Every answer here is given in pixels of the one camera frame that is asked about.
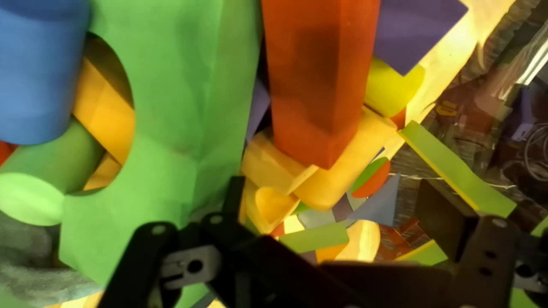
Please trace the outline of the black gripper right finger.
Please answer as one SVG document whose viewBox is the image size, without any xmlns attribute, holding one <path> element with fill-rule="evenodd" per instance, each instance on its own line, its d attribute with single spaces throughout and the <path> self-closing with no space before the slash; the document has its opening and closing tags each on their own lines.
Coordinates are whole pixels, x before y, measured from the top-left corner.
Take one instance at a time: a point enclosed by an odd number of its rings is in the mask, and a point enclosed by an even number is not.
<svg viewBox="0 0 548 308">
<path fill-rule="evenodd" d="M 522 233 L 499 215 L 477 214 L 440 181 L 422 180 L 414 207 L 421 229 L 452 262 L 448 303 L 457 308 L 522 308 L 520 289 L 548 308 L 548 236 Z"/>
</svg>

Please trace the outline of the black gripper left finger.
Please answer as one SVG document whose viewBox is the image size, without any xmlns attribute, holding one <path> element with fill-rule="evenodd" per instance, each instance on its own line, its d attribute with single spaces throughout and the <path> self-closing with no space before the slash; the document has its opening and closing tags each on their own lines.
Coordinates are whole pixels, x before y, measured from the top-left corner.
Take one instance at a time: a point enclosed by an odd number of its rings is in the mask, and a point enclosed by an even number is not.
<svg viewBox="0 0 548 308">
<path fill-rule="evenodd" d="M 232 176 L 219 212 L 178 229 L 148 222 L 135 229 L 97 308 L 174 308 L 205 284 L 225 308 L 315 308 L 316 270 L 268 236 L 239 224 L 244 180 Z"/>
</svg>

